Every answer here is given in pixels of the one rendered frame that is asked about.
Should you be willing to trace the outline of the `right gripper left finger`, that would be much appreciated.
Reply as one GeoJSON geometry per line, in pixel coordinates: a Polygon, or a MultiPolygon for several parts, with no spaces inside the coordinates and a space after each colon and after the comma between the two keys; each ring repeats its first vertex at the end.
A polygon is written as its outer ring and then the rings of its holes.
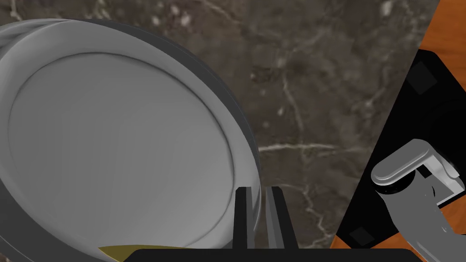
{"type": "Polygon", "coordinates": [[[233,249],[254,249],[252,189],[238,187],[235,191],[233,249]]]}

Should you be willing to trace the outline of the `grey round plate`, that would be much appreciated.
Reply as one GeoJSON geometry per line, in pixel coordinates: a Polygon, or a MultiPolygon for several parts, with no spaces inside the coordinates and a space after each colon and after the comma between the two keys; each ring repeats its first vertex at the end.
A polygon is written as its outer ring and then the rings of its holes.
{"type": "Polygon", "coordinates": [[[261,208],[237,100],[165,37],[109,20],[0,26],[0,253],[116,262],[103,247],[231,247],[261,208]]]}

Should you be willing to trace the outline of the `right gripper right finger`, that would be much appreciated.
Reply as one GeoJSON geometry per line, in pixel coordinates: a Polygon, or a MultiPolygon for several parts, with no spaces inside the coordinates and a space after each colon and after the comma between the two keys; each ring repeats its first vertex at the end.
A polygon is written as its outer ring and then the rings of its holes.
{"type": "Polygon", "coordinates": [[[280,187],[266,188],[265,213],[269,249],[298,249],[283,190],[280,187]]]}

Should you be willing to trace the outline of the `yellow flat piece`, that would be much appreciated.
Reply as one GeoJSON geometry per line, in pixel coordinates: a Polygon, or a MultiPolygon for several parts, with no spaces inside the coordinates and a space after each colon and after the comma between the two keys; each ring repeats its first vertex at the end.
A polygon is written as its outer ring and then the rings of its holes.
{"type": "Polygon", "coordinates": [[[118,245],[118,246],[105,246],[98,248],[103,254],[112,258],[117,262],[124,262],[135,251],[141,249],[186,249],[185,247],[171,247],[171,246],[153,246],[153,245],[118,245]]]}

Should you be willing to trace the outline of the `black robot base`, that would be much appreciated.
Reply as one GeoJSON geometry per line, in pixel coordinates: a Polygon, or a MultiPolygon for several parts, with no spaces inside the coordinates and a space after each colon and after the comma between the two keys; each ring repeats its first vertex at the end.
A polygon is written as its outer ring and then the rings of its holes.
{"type": "Polygon", "coordinates": [[[372,187],[370,172],[414,138],[430,143],[466,184],[466,90],[440,57],[429,50],[418,50],[415,55],[332,248],[410,248],[372,187]]]}

